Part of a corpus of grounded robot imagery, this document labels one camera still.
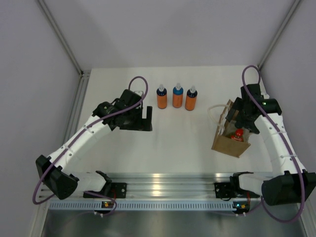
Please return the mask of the yellow bottle red cap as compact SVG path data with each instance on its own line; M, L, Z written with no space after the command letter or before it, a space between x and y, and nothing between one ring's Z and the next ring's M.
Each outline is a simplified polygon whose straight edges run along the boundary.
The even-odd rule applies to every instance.
M236 131L229 133L226 137L238 142L244 142L243 134L243 129L237 129Z

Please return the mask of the orange bottle dark blue cap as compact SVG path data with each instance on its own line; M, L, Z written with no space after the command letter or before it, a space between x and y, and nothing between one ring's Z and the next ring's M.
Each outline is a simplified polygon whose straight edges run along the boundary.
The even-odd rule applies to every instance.
M158 89L156 90L157 94L157 105L159 109L165 109L167 107L167 90L160 84Z

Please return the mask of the orange bottle light blue cap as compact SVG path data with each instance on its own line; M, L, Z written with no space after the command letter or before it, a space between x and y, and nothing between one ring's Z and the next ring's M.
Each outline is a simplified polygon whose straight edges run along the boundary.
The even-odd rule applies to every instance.
M182 107L183 103L183 87L180 83L177 83L176 86L173 88L173 95L172 95L172 105L175 108Z

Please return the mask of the orange bottle navy cap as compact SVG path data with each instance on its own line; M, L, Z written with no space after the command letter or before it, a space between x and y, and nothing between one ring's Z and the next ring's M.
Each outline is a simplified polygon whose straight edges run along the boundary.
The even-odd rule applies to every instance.
M188 89L186 94L186 101L185 101L185 109L188 111L192 111L195 108L196 100L197 100L198 92L196 87L193 85L190 89Z

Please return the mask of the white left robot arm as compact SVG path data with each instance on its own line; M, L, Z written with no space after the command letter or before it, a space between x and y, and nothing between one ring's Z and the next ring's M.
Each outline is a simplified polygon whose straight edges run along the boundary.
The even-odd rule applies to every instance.
M102 171L74 172L80 160L101 138L115 128L133 131L152 131L153 108L148 106L143 117L142 97L126 89L113 103L102 102L87 122L61 148L36 160L41 181L63 200L75 193L95 192L100 197L111 193L109 177Z

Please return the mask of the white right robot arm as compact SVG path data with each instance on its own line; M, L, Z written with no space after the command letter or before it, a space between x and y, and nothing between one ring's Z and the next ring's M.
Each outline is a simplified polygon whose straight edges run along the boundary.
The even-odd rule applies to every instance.
M235 173L230 191L241 196L250 191L260 195L269 206L300 203L316 187L316 174L308 172L294 153L285 131L282 110L276 99L265 98L260 85L241 87L226 117L237 129L259 134L272 164L272 178L253 172Z

